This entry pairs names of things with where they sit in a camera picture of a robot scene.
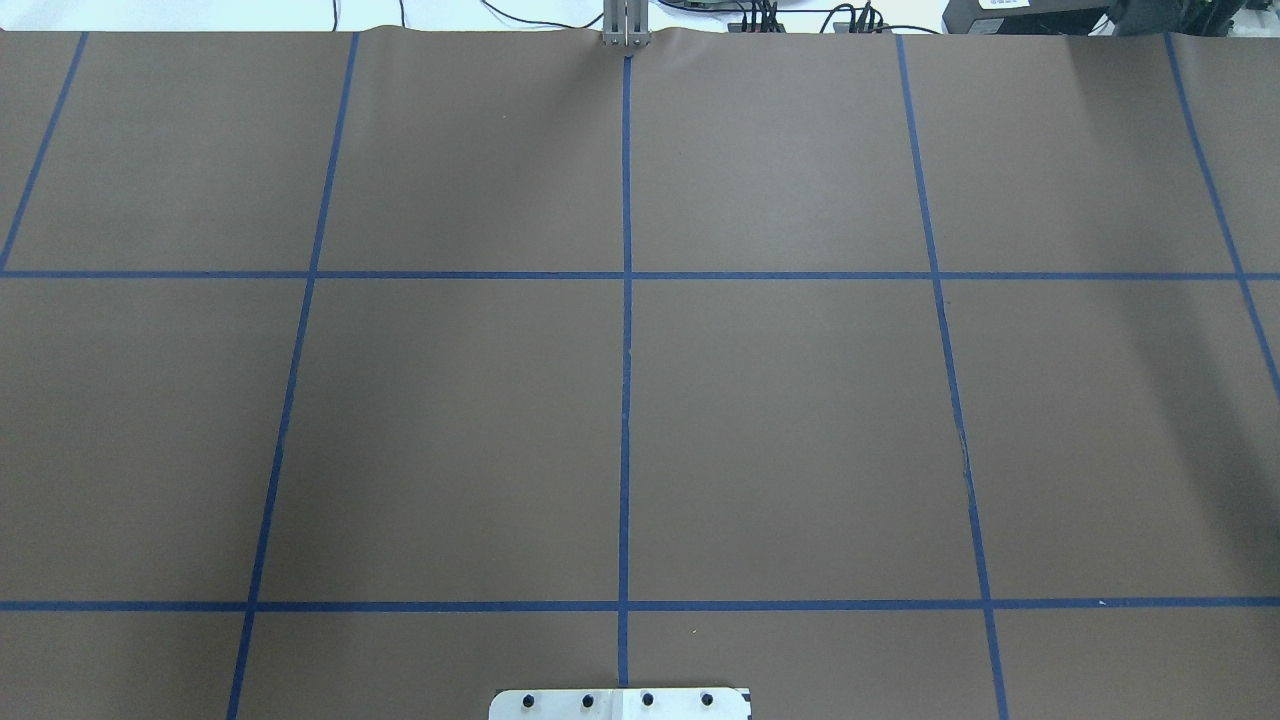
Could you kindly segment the black computer box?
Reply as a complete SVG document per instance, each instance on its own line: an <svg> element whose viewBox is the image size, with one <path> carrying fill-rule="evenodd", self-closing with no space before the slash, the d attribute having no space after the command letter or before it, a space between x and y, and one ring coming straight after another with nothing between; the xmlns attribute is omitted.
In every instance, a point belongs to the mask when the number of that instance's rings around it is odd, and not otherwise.
<svg viewBox="0 0 1280 720"><path fill-rule="evenodd" d="M947 1L948 35L1087 36L1101 27L1115 1Z"/></svg>

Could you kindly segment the aluminium frame post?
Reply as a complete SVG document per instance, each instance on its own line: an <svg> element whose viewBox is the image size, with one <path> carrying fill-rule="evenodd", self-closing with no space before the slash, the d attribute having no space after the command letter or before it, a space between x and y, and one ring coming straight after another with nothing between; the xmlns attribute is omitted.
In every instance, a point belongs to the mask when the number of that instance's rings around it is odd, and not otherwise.
<svg viewBox="0 0 1280 720"><path fill-rule="evenodd" d="M649 1L605 0L602 8L602 44L607 47L639 49L652 41Z"/></svg>

